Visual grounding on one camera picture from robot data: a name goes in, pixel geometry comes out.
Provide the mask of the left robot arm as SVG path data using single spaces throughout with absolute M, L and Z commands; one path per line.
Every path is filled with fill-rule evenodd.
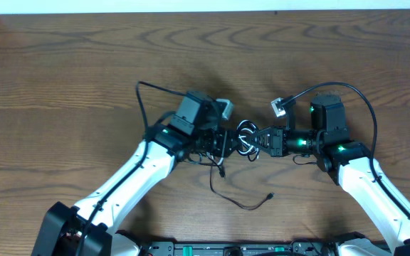
M 138 202 L 190 154 L 227 157 L 234 132 L 221 126 L 233 111 L 227 99 L 187 92 L 179 109 L 147 128 L 131 158 L 104 184 L 68 207 L 45 214 L 33 255 L 138 255 L 139 245 L 118 229 Z

